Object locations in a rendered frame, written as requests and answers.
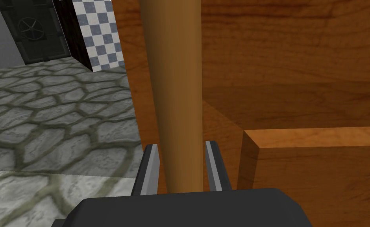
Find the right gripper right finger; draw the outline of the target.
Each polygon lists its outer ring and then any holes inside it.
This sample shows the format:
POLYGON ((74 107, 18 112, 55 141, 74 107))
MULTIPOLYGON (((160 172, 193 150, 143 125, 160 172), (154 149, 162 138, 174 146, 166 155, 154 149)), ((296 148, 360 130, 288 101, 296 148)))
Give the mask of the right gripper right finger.
POLYGON ((231 191, 232 186, 216 141, 205 142, 205 162, 210 191, 231 191))

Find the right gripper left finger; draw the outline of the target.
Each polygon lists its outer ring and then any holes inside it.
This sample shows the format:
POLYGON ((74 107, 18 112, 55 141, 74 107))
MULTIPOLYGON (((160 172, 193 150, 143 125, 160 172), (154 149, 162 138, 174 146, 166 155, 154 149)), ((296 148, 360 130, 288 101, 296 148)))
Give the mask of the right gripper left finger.
POLYGON ((143 152, 131 196, 157 194, 160 159, 157 144, 148 144, 143 152))

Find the brown wooden handle bar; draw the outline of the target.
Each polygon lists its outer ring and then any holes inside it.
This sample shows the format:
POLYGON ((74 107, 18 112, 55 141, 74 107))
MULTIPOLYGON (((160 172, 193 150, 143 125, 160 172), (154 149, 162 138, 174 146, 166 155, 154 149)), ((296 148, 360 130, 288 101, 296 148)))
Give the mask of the brown wooden handle bar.
POLYGON ((201 192, 201 0, 139 3, 167 192, 201 192))

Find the brown wooden cupboard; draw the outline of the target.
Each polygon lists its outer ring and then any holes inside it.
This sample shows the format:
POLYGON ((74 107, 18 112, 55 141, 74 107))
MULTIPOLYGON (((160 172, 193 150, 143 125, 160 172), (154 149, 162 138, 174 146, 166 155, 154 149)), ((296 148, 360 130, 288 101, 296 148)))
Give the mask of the brown wooden cupboard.
POLYGON ((370 227, 370 0, 201 0, 204 140, 233 189, 370 227))

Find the dark safe with wheel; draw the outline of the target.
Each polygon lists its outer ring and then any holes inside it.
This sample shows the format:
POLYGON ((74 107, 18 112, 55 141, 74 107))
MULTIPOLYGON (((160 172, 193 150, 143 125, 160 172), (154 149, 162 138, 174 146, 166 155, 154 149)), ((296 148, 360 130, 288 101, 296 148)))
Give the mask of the dark safe with wheel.
POLYGON ((71 56, 52 0, 0 0, 0 12, 24 64, 71 56))

